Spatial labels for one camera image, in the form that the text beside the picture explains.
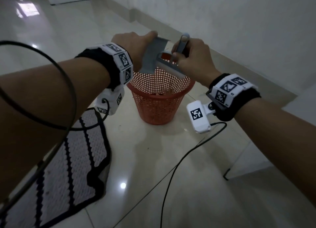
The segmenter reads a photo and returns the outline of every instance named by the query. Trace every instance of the person's left arm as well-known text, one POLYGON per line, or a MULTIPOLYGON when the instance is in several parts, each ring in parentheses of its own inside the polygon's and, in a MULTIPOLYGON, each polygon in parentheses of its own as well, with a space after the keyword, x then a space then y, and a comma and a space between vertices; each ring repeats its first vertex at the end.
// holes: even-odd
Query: person's left arm
MULTIPOLYGON (((112 42, 128 51, 134 71, 139 71, 146 47, 157 36, 136 33, 116 34, 112 42)), ((77 95, 76 120, 110 84, 106 67, 95 60, 79 57, 59 62, 77 95)), ((28 112, 56 125, 69 126, 72 99, 68 86, 54 65, 46 65, 0 76, 2 89, 28 112)), ((65 134, 23 116, 0 98, 0 203, 26 173, 65 134)))

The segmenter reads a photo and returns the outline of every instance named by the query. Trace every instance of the red plastic basket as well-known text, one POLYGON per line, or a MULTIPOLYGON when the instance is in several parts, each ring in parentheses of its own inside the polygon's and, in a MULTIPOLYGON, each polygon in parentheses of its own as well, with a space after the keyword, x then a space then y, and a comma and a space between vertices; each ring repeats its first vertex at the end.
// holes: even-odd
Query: red plastic basket
MULTIPOLYGON (((162 56, 169 61, 171 55, 162 56)), ((179 79, 157 68, 155 74, 135 73, 127 85, 132 91, 137 110, 143 121, 152 125, 170 122, 184 95, 193 87, 195 81, 187 76, 179 79)))

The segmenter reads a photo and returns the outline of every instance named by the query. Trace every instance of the person's left hand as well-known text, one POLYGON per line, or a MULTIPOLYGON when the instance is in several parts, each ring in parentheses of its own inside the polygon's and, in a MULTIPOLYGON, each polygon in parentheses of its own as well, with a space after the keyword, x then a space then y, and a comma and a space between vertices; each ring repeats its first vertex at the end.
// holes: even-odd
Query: person's left hand
POLYGON ((112 42, 123 47, 128 51, 130 57, 133 60, 135 72, 138 72, 143 63, 143 56, 145 54, 147 46, 158 36, 156 31, 150 31, 144 36, 139 36, 135 32, 116 34, 112 42))

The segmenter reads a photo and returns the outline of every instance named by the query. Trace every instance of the baseboard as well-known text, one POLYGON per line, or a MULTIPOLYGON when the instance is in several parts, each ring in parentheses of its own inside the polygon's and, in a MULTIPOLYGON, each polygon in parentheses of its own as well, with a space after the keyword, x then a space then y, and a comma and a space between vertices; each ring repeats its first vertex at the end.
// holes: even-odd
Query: baseboard
MULTIPOLYGON (((175 43, 182 34, 180 31, 173 29, 163 22, 160 22, 135 8, 128 9, 113 0, 106 0, 106 4, 109 9, 128 22, 137 21, 151 30, 158 31, 159 36, 169 39, 173 43, 175 43)), ((231 60, 230 58, 227 58, 213 49, 210 50, 213 62, 219 71, 225 73, 237 73, 243 78, 256 84, 259 87, 262 97, 267 101, 282 107, 297 97, 296 94, 275 84, 266 77, 231 60)))

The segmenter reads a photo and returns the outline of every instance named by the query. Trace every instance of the black cable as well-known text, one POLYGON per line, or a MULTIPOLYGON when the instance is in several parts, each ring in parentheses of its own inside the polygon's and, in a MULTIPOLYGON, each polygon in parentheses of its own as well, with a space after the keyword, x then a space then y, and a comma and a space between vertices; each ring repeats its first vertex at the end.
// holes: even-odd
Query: black cable
POLYGON ((214 138, 215 136, 217 136, 219 133, 221 133, 227 126, 227 123, 226 122, 215 122, 215 123, 212 123, 211 126, 214 126, 216 124, 224 124, 224 127, 222 129, 220 129, 218 132, 216 132, 214 135, 212 135, 210 138, 206 139, 205 141, 197 144, 194 148, 192 148, 191 150, 189 150, 182 158, 181 160, 178 162, 178 164, 176 165, 175 169, 173 170, 173 173, 171 175, 171 178, 170 178, 170 181, 169 181, 169 184, 168 184, 168 187, 167 187, 167 190, 166 190, 166 194, 165 194, 165 197, 163 198, 163 203, 162 203, 162 207, 161 207, 161 216, 160 216, 160 228, 162 228, 162 216, 163 216, 163 207, 165 205, 165 201, 166 201, 166 197, 167 197, 167 194, 168 194, 168 190, 169 190, 169 187, 170 187, 170 184, 171 184, 171 180, 173 178, 173 175, 174 173, 176 172, 178 166, 180 165, 180 163, 184 160, 184 158, 186 158, 186 156, 188 154, 190 154, 192 151, 194 151, 196 148, 202 146, 203 144, 205 144, 206 142, 208 142, 209 140, 211 140, 212 138, 214 138))
POLYGON ((29 119, 38 122, 42 125, 51 127, 51 128, 56 128, 56 129, 60 129, 60 130, 65 130, 65 135, 64 137, 61 139, 61 142, 58 143, 55 148, 52 150, 52 152, 49 154, 49 156, 46 158, 46 160, 43 162, 43 164, 38 168, 38 170, 32 175, 32 177, 26 182, 26 184, 13 196, 13 198, 11 198, 7 203, 4 204, 4 206, 2 207, 2 209, 0 210, 0 218, 6 214, 8 212, 8 210, 10 210, 10 208, 12 206, 14 206, 14 204, 26 193, 26 191, 33 185, 33 183, 37 180, 37 178, 39 177, 39 175, 41 174, 41 172, 43 172, 43 170, 47 167, 47 165, 51 162, 51 160, 54 158, 54 156, 56 155, 56 153, 58 152, 59 148, 62 146, 62 144, 64 143, 65 138, 67 137, 69 131, 73 130, 73 131, 82 131, 82 130, 89 130, 92 129, 94 127, 97 127, 98 125, 100 125, 101 123, 103 123, 103 121, 106 119, 106 117, 109 114, 109 102, 107 99, 105 99, 108 109, 106 111, 106 114, 104 116, 104 118, 98 122, 97 124, 94 124, 92 126, 89 127, 85 127, 85 128, 72 128, 72 124, 75 122, 76 119, 76 112, 77 112, 77 96, 76 96, 76 92, 75 92, 75 88, 73 86, 73 83, 71 82, 69 76, 65 73, 65 71, 57 64, 57 62, 55 62, 50 56, 48 56, 47 54, 45 54, 44 52, 29 46, 27 44, 21 43, 21 42, 15 42, 15 41, 0 41, 0 46, 3 45, 14 45, 14 46, 21 46, 21 47, 25 47, 29 50, 33 50, 35 52, 37 52, 38 54, 44 56, 46 59, 48 59, 57 69, 58 71, 62 74, 63 78, 65 79, 65 82, 69 88, 70 94, 71 94, 71 99, 73 100, 73 117, 71 120, 71 123, 68 127, 64 127, 64 126, 59 126, 59 125, 55 125, 52 124, 50 122, 44 121, 36 116, 34 116, 33 114, 31 114, 30 112, 26 111, 25 109, 23 109, 21 106, 19 106, 14 100, 12 100, 8 94, 5 93, 5 91, 0 87, 0 96, 11 106, 13 107, 15 110, 17 110, 18 112, 20 112, 21 114, 25 115, 26 117, 28 117, 29 119))

